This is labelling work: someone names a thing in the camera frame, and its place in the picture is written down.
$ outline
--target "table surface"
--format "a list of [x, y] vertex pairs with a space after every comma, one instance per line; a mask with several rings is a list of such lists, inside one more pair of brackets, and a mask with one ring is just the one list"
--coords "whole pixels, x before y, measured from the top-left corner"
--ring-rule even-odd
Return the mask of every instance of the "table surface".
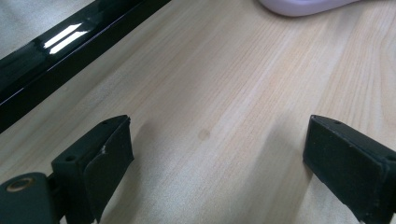
[[358, 223], [302, 163], [311, 114], [396, 149], [396, 1], [303, 18], [173, 0], [0, 134], [0, 181], [127, 114], [101, 223]]

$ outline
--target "white object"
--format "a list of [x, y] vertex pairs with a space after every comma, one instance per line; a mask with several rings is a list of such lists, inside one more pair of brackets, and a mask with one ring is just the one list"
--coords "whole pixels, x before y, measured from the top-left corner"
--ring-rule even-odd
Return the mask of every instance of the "white object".
[[357, 1], [359, 0], [260, 0], [271, 11], [291, 17], [311, 15]]

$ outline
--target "wooden table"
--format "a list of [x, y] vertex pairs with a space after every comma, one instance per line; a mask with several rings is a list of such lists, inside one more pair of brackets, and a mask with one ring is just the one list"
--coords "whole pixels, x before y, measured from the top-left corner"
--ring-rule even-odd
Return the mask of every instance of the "wooden table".
[[0, 135], [0, 181], [103, 119], [135, 161], [101, 223], [358, 223], [302, 163], [311, 114], [396, 149], [396, 1], [284, 18], [173, 0]]

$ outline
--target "screw hole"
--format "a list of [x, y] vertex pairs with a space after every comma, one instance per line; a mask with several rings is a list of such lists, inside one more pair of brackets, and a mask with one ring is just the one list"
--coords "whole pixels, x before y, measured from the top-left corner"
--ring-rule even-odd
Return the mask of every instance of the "screw hole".
[[12, 192], [12, 193], [18, 192], [18, 191], [21, 191], [23, 189], [30, 187], [34, 182], [35, 182], [35, 180], [32, 177], [25, 177], [25, 178], [19, 179], [19, 180], [13, 182], [12, 184], [8, 185], [7, 191]]
[[76, 159], [75, 156], [68, 156], [68, 157], [66, 157], [66, 161], [73, 161], [73, 160], [75, 160], [75, 159]]

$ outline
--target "black glossy strip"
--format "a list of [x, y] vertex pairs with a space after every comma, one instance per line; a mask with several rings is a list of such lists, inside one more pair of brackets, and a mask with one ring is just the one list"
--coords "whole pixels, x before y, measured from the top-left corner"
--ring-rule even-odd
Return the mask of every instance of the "black glossy strip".
[[96, 0], [2, 59], [0, 133], [169, 1]]

